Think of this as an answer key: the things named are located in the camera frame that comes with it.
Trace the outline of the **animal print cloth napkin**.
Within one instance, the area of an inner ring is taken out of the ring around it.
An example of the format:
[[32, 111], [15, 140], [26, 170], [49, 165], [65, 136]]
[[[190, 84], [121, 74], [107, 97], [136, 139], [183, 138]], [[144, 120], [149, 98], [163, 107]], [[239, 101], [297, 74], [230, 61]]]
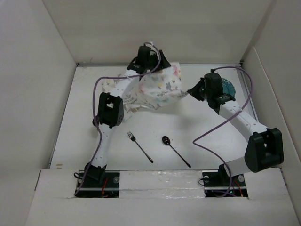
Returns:
[[125, 121], [141, 109], [157, 110], [187, 96], [182, 87], [180, 64], [171, 62], [170, 65], [143, 76], [126, 93], [122, 98]]

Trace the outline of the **teal ceramic plate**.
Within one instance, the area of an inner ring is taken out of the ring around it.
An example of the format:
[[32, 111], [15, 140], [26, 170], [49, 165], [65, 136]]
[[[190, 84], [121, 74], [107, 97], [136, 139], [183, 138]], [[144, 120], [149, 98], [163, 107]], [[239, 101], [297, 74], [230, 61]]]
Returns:
[[222, 80], [223, 93], [230, 94], [231, 96], [235, 97], [236, 90], [235, 90], [234, 85], [225, 78], [221, 78], [221, 80]]

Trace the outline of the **black spoon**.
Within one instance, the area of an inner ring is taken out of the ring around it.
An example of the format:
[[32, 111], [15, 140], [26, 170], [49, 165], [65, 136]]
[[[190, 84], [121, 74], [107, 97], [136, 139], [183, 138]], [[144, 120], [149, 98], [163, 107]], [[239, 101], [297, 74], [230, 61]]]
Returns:
[[184, 161], [184, 163], [189, 167], [189, 168], [191, 168], [191, 165], [176, 151], [176, 149], [173, 147], [173, 146], [171, 146], [171, 140], [170, 140], [170, 138], [169, 137], [167, 137], [167, 136], [163, 136], [162, 137], [162, 143], [164, 144], [164, 145], [166, 145], [166, 146], [169, 146], [169, 147], [171, 147], [172, 148], [172, 150]]

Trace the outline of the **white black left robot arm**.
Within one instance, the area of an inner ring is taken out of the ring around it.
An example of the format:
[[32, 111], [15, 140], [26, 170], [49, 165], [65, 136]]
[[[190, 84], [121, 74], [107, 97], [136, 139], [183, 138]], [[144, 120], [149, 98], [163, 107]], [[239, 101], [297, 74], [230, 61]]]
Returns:
[[[138, 54], [128, 65], [124, 74], [119, 77], [101, 77], [97, 79], [93, 89], [92, 112], [93, 125], [99, 134], [99, 142], [91, 160], [87, 163], [82, 176], [82, 184], [87, 178], [93, 186], [102, 186], [106, 177], [108, 150], [114, 129], [124, 119], [123, 101], [127, 93], [139, 81], [154, 72], [170, 67], [163, 51], [152, 43], [146, 42], [138, 49]], [[117, 80], [117, 85], [109, 92], [99, 96], [98, 108], [95, 108], [96, 88], [101, 80]]]

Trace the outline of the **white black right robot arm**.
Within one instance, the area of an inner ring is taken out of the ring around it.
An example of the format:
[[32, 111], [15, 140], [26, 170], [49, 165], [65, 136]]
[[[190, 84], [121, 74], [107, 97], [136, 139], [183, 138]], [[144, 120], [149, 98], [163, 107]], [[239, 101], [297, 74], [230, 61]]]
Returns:
[[244, 173], [257, 173], [284, 162], [281, 131], [269, 129], [243, 111], [234, 96], [224, 91], [219, 74], [205, 74], [188, 93], [198, 101], [207, 101], [209, 107], [230, 122], [247, 141], [244, 156], [221, 164], [218, 171], [203, 174], [205, 186], [225, 187]]

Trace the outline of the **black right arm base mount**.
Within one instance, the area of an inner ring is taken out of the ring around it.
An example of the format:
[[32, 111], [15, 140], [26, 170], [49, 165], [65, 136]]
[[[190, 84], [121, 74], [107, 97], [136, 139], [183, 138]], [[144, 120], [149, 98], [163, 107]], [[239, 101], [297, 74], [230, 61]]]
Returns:
[[203, 186], [206, 198], [248, 197], [245, 177], [243, 174], [232, 177], [231, 186], [228, 177], [222, 176], [216, 170], [202, 171], [202, 178], [198, 183]]

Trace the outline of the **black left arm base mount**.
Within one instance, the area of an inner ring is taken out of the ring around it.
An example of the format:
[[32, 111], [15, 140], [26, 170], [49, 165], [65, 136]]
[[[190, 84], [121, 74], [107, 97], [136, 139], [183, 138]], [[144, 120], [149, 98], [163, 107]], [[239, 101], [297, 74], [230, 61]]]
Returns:
[[97, 182], [86, 177], [80, 188], [84, 171], [75, 172], [74, 177], [77, 179], [75, 197], [77, 198], [119, 198], [119, 171], [108, 171], [105, 173], [103, 182]]

